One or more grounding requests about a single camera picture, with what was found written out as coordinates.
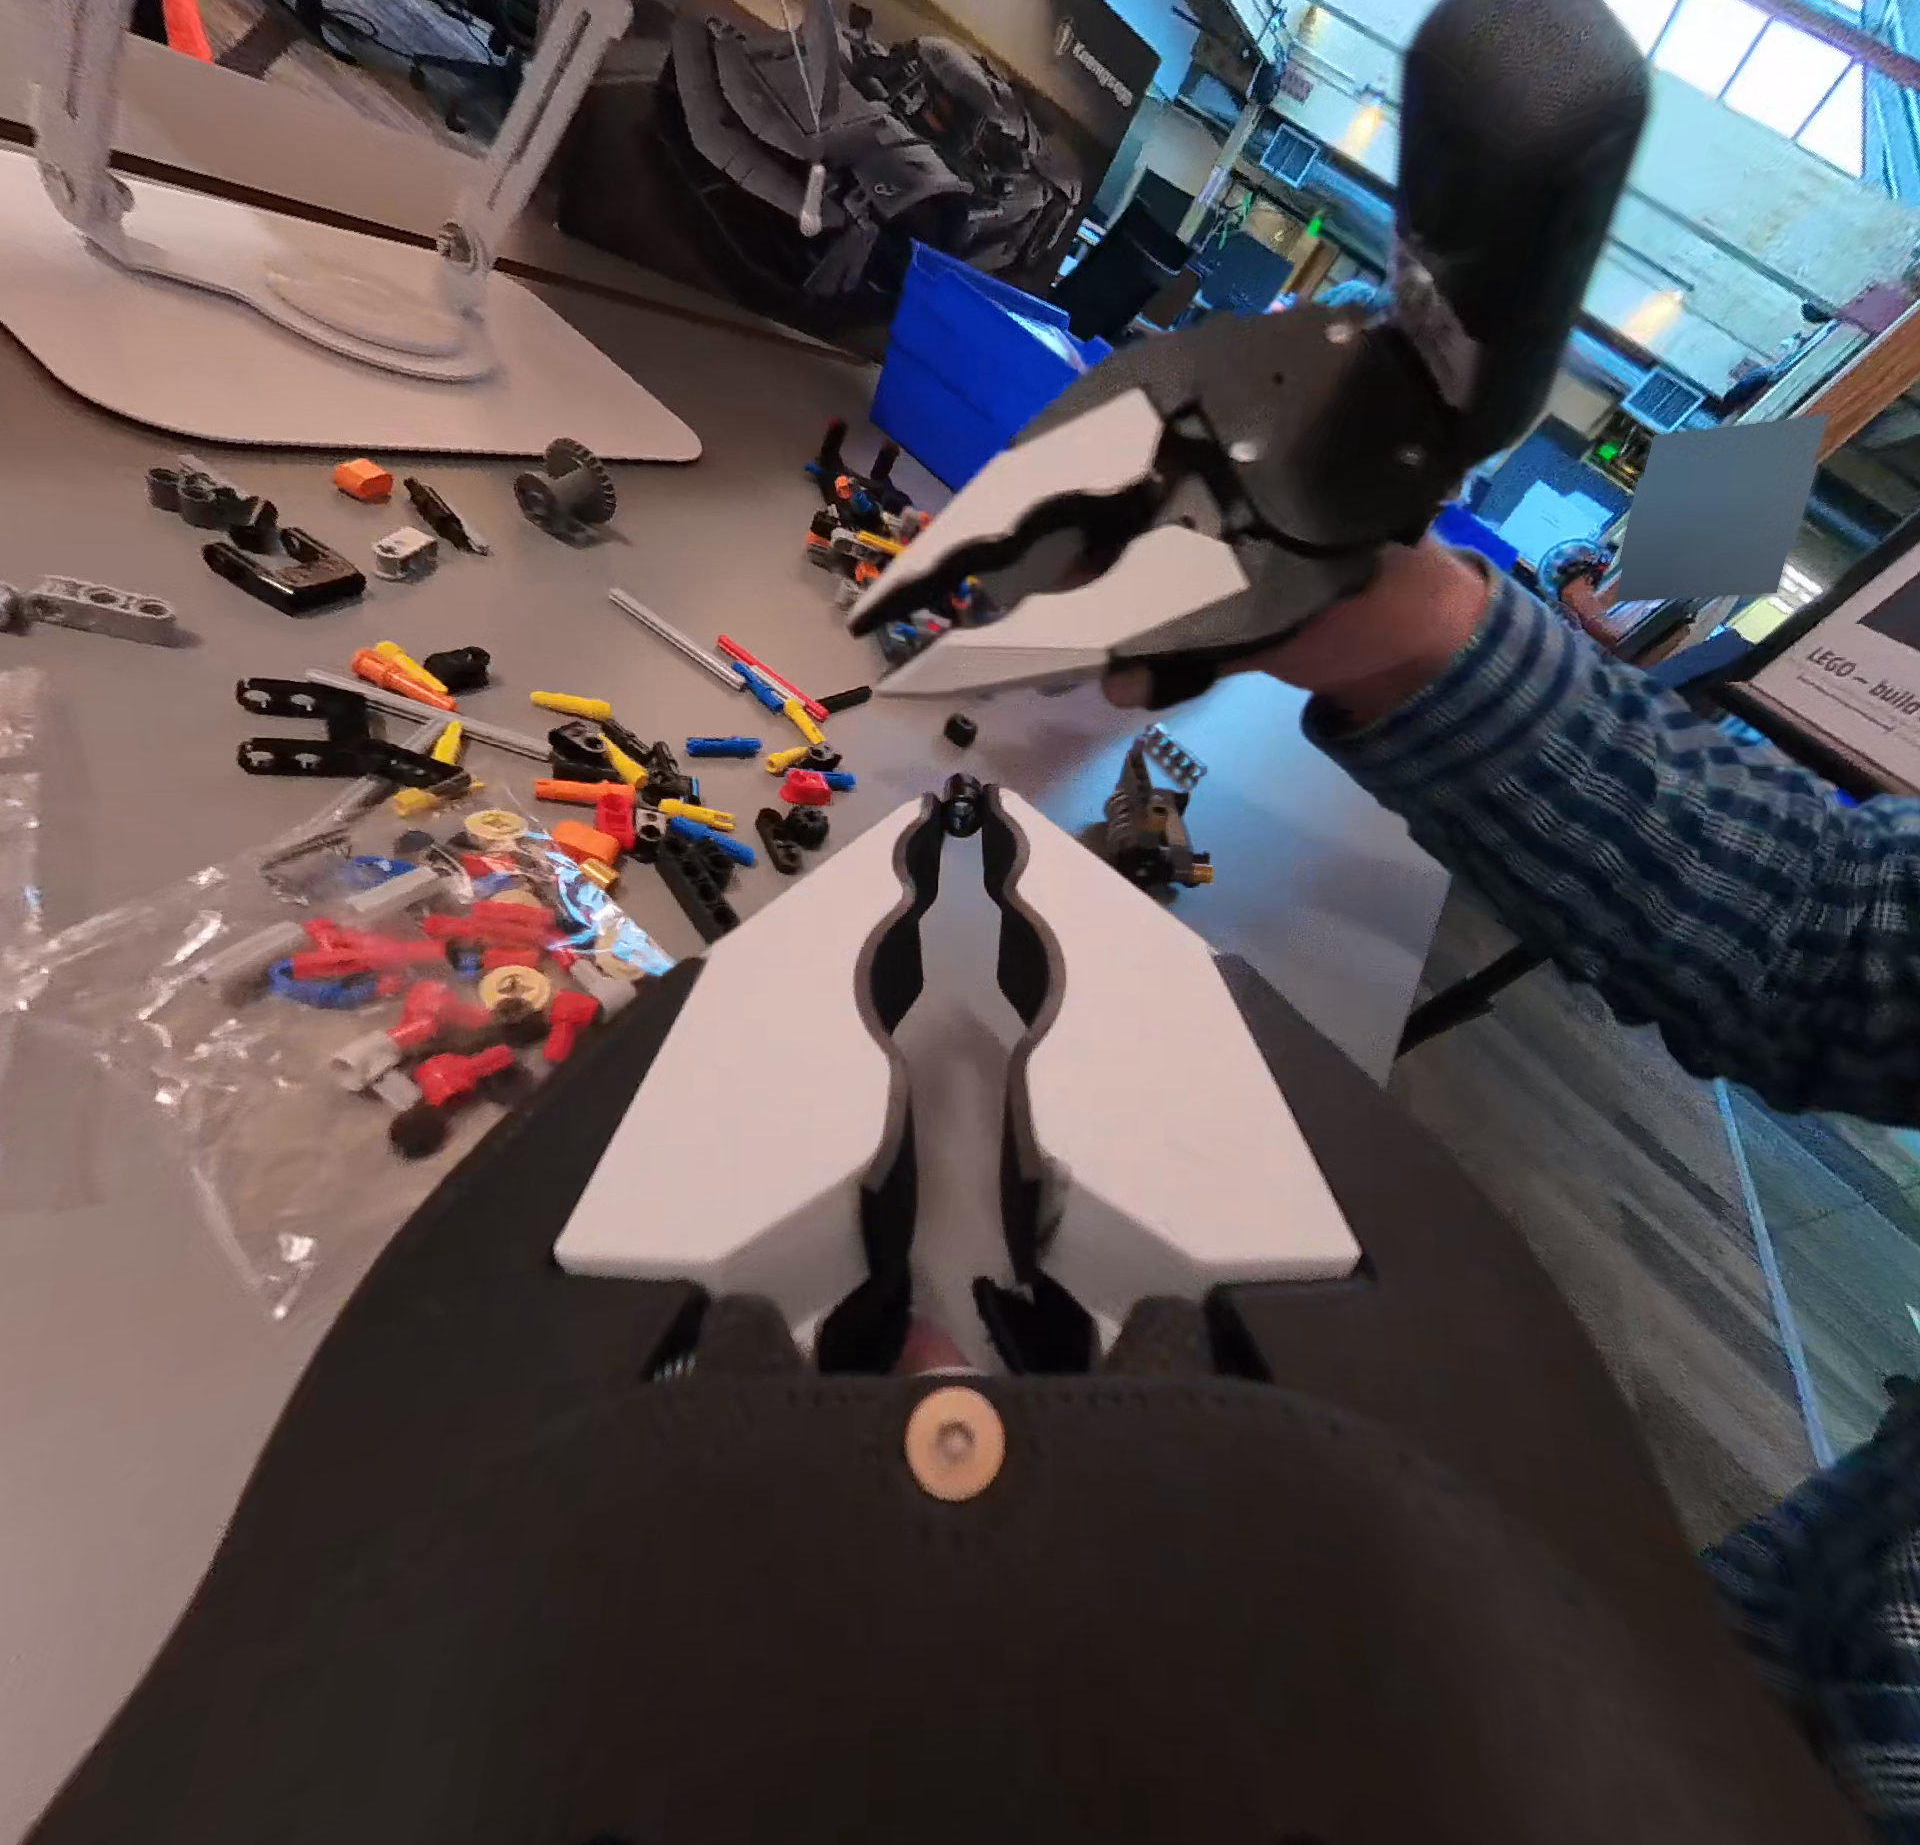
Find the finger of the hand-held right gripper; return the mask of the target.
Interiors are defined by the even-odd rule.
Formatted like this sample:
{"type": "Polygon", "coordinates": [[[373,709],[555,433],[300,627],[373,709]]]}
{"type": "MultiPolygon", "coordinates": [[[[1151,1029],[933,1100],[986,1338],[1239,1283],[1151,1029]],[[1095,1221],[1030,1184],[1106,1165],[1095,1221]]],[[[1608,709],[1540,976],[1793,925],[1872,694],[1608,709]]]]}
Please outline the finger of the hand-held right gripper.
{"type": "Polygon", "coordinates": [[[978,630],[944,633],[876,682],[882,699],[964,699],[1096,680],[1117,650],[1188,622],[1250,578],[1234,550],[1198,531],[1147,531],[1096,578],[1034,591],[978,630]]]}
{"type": "Polygon", "coordinates": [[[847,633],[879,633],[964,578],[1022,602],[1074,561],[1113,555],[1158,513],[1165,433],[1165,412],[1132,390],[1010,445],[858,595],[847,633]]]}

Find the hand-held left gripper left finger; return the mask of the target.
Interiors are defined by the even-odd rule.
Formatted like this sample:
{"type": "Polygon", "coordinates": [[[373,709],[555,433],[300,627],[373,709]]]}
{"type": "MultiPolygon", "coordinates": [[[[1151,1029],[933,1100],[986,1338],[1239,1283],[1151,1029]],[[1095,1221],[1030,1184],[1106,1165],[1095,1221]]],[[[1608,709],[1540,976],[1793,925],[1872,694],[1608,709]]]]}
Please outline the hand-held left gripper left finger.
{"type": "Polygon", "coordinates": [[[764,1297],[820,1371],[893,1368],[920,1220],[896,1029],[926,987],[936,898],[926,795],[713,943],[558,1234],[558,1266],[764,1297]]]}

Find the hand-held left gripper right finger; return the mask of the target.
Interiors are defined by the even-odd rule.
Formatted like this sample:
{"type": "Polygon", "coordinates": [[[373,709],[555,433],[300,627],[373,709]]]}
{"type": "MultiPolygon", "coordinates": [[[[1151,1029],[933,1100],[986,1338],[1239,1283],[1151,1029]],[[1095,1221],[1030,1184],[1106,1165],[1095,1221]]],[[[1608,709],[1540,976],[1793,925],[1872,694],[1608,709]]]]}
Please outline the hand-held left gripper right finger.
{"type": "Polygon", "coordinates": [[[1363,1244],[1213,949],[1016,794],[981,795],[1022,1018],[1002,1111],[1010,1282],[981,1323],[1016,1374],[1085,1374],[1146,1300],[1350,1282],[1363,1244]]]}

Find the grey lego engine assembly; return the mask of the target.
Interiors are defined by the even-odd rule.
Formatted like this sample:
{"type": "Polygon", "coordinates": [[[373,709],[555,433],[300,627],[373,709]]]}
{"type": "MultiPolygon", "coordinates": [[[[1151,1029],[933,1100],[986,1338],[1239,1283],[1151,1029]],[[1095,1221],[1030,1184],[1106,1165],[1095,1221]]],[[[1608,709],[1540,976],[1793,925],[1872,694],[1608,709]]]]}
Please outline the grey lego engine assembly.
{"type": "Polygon", "coordinates": [[[1167,788],[1146,757],[1127,754],[1101,822],[1079,843],[1151,898],[1213,885],[1213,854],[1188,832],[1188,790],[1167,788]]]}

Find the pile of lego pieces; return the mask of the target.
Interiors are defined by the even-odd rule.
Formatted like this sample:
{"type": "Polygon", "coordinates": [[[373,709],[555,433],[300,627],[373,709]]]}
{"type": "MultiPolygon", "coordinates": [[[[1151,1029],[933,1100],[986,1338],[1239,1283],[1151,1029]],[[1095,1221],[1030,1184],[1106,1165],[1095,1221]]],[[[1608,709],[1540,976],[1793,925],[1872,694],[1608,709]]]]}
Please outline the pile of lego pieces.
{"type": "MultiPolygon", "coordinates": [[[[190,461],[149,469],[148,496],[159,512],[177,513],[196,531],[217,533],[217,538],[246,533],[236,541],[251,550],[265,550],[279,527],[265,499],[235,493],[222,476],[190,461]]],[[[733,815],[696,799],[686,764],[689,760],[758,760],[761,739],[742,735],[689,736],[683,757],[666,742],[644,742],[611,705],[554,691],[538,691],[530,703],[565,719],[565,727],[554,727],[544,739],[513,736],[506,727],[489,736],[494,727],[462,712],[462,694],[489,682],[489,664],[480,650],[414,660],[396,641],[380,641],[352,657],[346,678],[313,672],[304,680],[243,680],[236,699],[262,716],[322,719],[334,735],[322,751],[339,751],[346,764],[359,760],[366,774],[375,768],[400,771],[397,747],[373,739],[370,705],[427,726],[430,747],[424,763],[414,760],[424,775],[396,775],[400,788],[414,788],[424,799],[461,790],[455,780],[469,742],[489,742],[535,763],[544,774],[535,785],[538,801],[593,815],[593,823],[586,818],[565,822],[555,840],[593,880],[607,885],[616,884],[628,859],[654,864],[654,849],[666,832],[720,843],[735,861],[735,869],[757,864],[757,849],[735,836],[733,815]]],[[[819,849],[830,836],[830,801],[852,794],[855,775],[830,760],[833,747],[819,727],[820,723],[805,705],[788,699],[782,688],[766,687],[750,670],[735,670],[747,680],[745,694],[805,736],[805,742],[769,754],[764,771],[782,780],[783,805],[779,811],[788,812],[793,839],[805,853],[819,849]]]]}

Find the person's right forearm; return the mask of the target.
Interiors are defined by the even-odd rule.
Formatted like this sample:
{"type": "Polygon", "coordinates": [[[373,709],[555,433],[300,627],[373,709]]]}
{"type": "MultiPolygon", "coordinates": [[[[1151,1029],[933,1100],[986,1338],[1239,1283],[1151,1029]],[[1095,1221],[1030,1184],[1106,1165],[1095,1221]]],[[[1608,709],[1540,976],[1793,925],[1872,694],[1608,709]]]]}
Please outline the person's right forearm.
{"type": "Polygon", "coordinates": [[[1305,735],[1509,931],[1779,1111],[1917,1125],[1917,801],[1743,747],[1504,575],[1373,723],[1305,735]]]}

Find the large lego chassis assembly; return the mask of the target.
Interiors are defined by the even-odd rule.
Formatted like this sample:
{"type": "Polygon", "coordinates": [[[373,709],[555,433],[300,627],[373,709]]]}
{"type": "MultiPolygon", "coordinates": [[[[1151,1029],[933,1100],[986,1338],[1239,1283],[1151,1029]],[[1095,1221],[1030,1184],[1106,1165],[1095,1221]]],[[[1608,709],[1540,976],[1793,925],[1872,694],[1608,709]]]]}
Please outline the large lego chassis assembly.
{"type": "MultiPolygon", "coordinates": [[[[837,608],[855,602],[882,578],[893,558],[931,526],[893,481],[899,445],[882,440],[869,469],[847,457],[847,419],[830,419],[816,457],[805,467],[820,507],[810,517],[807,558],[837,581],[837,608]]],[[[879,657],[889,670],[910,664],[941,636],[981,630],[1002,619],[1002,608],[981,578],[964,578],[954,591],[936,593],[902,622],[889,622],[879,633],[879,657]]]]}

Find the long black lego beam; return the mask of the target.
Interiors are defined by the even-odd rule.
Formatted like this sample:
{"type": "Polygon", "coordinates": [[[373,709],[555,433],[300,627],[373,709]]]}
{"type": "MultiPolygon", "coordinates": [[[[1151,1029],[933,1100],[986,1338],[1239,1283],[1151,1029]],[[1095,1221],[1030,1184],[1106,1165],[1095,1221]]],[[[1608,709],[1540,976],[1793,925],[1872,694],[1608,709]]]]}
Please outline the long black lego beam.
{"type": "Polygon", "coordinates": [[[740,928],[740,912],[731,898],[735,861],[720,843],[689,832],[666,832],[654,849],[654,869],[700,945],[713,945],[740,928]]]}

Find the long grey lego axle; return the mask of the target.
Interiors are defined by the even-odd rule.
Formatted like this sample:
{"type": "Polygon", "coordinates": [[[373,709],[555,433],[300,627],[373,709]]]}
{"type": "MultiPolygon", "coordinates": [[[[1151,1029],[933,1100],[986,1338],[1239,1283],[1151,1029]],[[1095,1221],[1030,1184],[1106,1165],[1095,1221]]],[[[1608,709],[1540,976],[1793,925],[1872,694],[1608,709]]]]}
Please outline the long grey lego axle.
{"type": "Polygon", "coordinates": [[[686,657],[696,670],[702,670],[710,680],[731,691],[745,691],[747,680],[745,675],[733,665],[733,660],[720,657],[713,650],[696,643],[689,637],[683,630],[678,630],[672,622],[666,622],[659,613],[648,610],[644,602],[637,602],[633,593],[611,588],[610,605],[633,619],[640,630],[645,630],[651,637],[658,637],[664,646],[668,646],[673,654],[686,657]]]}

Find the dark lego set box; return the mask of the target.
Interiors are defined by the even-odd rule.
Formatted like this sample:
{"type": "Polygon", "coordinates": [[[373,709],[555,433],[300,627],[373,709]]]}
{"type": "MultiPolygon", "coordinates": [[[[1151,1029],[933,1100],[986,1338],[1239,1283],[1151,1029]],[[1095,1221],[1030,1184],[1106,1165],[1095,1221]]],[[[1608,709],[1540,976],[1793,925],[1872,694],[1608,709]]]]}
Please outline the dark lego set box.
{"type": "Polygon", "coordinates": [[[1154,83],[1106,0],[640,0],[565,237],[876,355],[913,244],[1047,296],[1154,83]]]}

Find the grey lego differential gear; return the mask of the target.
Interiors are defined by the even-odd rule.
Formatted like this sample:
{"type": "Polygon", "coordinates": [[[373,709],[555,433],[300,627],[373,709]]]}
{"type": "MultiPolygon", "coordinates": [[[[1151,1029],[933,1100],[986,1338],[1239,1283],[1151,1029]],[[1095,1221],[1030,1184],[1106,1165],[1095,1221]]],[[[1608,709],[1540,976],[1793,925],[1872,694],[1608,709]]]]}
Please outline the grey lego differential gear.
{"type": "Polygon", "coordinates": [[[555,438],[535,469],[513,476],[516,512],[562,541],[594,541],[618,512],[607,464],[582,440],[555,438]]]}

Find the blue plastic bin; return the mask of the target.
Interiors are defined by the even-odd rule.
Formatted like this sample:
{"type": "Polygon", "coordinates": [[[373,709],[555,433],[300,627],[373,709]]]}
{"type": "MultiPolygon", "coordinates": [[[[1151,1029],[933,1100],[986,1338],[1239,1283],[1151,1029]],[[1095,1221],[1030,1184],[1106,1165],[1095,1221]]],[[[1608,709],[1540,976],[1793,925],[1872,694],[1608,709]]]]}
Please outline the blue plastic bin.
{"type": "Polygon", "coordinates": [[[964,489],[1112,355],[1068,316],[929,244],[910,245],[872,423],[940,485],[964,489]]]}

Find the glass skylight windows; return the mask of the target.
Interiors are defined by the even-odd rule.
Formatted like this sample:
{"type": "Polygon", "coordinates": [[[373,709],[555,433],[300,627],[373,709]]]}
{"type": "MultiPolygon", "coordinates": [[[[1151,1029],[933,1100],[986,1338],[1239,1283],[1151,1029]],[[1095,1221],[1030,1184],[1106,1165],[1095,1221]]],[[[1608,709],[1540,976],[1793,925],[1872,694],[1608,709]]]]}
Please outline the glass skylight windows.
{"type": "Polygon", "coordinates": [[[1917,0],[1608,0],[1655,67],[1917,200],[1917,0]]]}

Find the black framed picture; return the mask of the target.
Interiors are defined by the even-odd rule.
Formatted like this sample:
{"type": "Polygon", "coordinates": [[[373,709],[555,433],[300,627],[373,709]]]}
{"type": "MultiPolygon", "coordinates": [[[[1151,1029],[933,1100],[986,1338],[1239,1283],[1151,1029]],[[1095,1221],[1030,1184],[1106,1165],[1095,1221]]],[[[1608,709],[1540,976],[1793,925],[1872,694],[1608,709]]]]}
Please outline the black framed picture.
{"type": "Polygon", "coordinates": [[[1743,657],[1715,703],[1855,799],[1914,799],[1917,519],[1743,657]]]}

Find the wooden post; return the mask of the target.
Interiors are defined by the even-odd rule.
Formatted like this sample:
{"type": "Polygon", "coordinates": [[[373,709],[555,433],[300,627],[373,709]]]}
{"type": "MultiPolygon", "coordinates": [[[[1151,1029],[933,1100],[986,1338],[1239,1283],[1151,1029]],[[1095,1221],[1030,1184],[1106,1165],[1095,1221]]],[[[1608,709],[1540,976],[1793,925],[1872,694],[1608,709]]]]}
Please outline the wooden post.
{"type": "Polygon", "coordinates": [[[1849,323],[1793,361],[1736,421],[1779,419],[1819,421],[1815,464],[1835,457],[1876,419],[1917,383],[1917,303],[1910,303],[1882,334],[1866,337],[1849,323]]]}

